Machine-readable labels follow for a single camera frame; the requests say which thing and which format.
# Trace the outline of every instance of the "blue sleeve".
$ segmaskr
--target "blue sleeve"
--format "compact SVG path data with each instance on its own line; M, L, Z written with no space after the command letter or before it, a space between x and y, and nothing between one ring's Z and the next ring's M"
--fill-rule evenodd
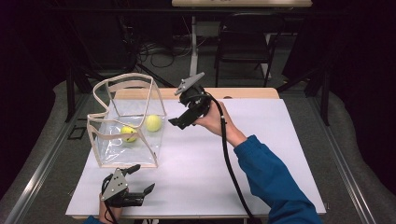
M83 224L103 224L99 219L94 218L93 216L89 216Z
M271 207L268 223L321 223L315 206L295 183L288 168L255 135L234 149L250 191Z

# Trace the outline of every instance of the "black cord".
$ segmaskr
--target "black cord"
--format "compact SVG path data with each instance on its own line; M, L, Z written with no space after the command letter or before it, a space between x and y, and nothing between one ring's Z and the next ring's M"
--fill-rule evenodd
M154 66L154 67L156 67L156 68L165 68L165 67L169 67L170 65L172 65L174 62L175 62L175 54L173 53L173 52L170 52L170 57L171 57L171 62L169 63L169 64L166 64L166 65L156 65L155 63L154 63L154 55L157 55L157 54L161 54L161 53L152 53L151 54L151 57L150 57L150 63L151 63L151 65L152 66Z
M236 192L238 193L239 200L241 201L242 205L245 208L245 211L247 212L247 215L249 216L250 223L256 223L256 219L251 214L250 210L248 209L248 205L245 202L244 196L242 195L242 191L239 188L238 181L236 180L235 174L233 173L233 167L231 166L230 163L230 157L228 154L228 148L227 148L227 134L226 134L226 120L224 118L224 114L221 108L220 103L209 93L207 93L213 102L215 102L216 106L218 107L219 113L220 113L220 123L221 123L221 140L222 140L222 146L223 146L223 153L224 153L224 160L227 165L228 172L230 173L231 179L233 180L233 185L235 186Z
M106 177L105 180L103 181L103 183L102 183L102 195L103 195L103 193L105 193L105 190L106 190L106 188L107 188L107 185L108 185L108 183L110 182L112 176L113 176L113 175L109 175L109 176ZM107 221L111 222L111 223L118 224L116 218L114 217L114 214L111 212L110 206L108 205L108 201L104 201L104 203L105 203L105 207L106 207L105 219L106 219ZM107 212L110 214L110 216L111 216L111 218L113 219L113 221L107 219L107 217L106 217L106 213L107 213Z

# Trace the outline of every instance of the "black cable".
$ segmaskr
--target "black cable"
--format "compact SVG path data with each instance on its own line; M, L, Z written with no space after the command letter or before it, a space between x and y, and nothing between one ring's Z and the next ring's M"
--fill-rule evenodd
M172 65L174 62L175 62L175 54L173 53L173 52L170 52L170 56L172 57L172 61L169 63L169 64L166 64L166 65L156 65L156 64L154 64L154 60L153 60L153 58L154 58L154 55L156 55L156 54L160 54L160 53L152 53L151 54L151 57L150 57L150 63L151 63L151 65L152 66L154 66L154 67L156 67L156 68L165 68L165 67L169 67L170 65Z
M138 61L140 63L143 63L148 59L149 47L147 46L147 44L141 44L139 51L136 53L136 57L138 58Z
M256 220L255 220L253 214L251 214L250 210L248 209L248 205L245 202L244 196L242 195L242 191L239 188L238 181L236 180L235 174L233 173L233 167L231 166L231 163L230 163L230 157L229 157L228 148L227 148L227 134L226 134L227 122L224 118L224 114L223 114L221 105L212 95L210 95L209 93L208 93L208 95L213 100L213 102L215 102L216 106L218 107L219 113L220 113L221 140L222 140L222 145L223 145L224 160L226 162L228 172L230 173L231 179L233 180L233 185L235 186L236 192L238 193L239 200L241 201L242 205L245 208L245 211L247 212L247 215L249 216L250 223L256 223Z
M108 185L108 183L110 182L112 176L113 176L113 175L109 175L109 176L106 177L105 180L103 181L103 183L102 183L102 195L105 193L105 190L106 190L106 188L107 188L107 185ZM107 221L111 222L111 223L118 224L116 218L114 217L114 214L111 212L110 206L108 205L108 201L105 200L104 203L105 203L105 207L106 207L105 219L106 219ZM110 214L110 216L111 216L111 218L113 219L113 221L107 219L107 217L106 217L106 213L107 213L107 212Z
M191 39L190 39L190 43L186 42L186 44L184 45L183 48L178 48L178 49L181 49L181 51L180 52L175 52L175 56L179 57L179 56L188 55L189 52L191 51Z

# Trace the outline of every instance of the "person's hand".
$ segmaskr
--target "person's hand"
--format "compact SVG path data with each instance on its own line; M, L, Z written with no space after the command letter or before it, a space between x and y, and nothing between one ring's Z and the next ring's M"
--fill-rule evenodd
M108 213L105 202L100 200L102 198L102 194L99 194L99 221L103 223L114 223L113 218L111 215ZM114 217L118 221L121 217L122 214L122 207L117 208L117 207L110 207L111 212L113 213Z
M242 142L246 141L247 138L245 135L239 131L235 125L233 124L233 121L228 114L227 109L225 108L225 105L223 102L219 102L221 110L223 112L224 119L226 121L226 135L227 135L227 141L233 145L233 147L238 146ZM202 117L198 118L194 124L201 125L205 128L207 128L210 132L221 136L221 122L220 122L220 113L218 106L216 105L215 102L210 103L210 109L207 114Z

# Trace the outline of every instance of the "yellow ball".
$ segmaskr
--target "yellow ball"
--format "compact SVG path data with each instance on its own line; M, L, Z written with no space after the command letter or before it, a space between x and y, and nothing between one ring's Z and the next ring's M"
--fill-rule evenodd
M120 133L137 133L137 131L129 126L123 126ZM134 140L136 140L136 137L122 138L124 142L133 142Z
M145 124L149 132L157 132L163 126L163 121L158 115L149 115L146 117Z

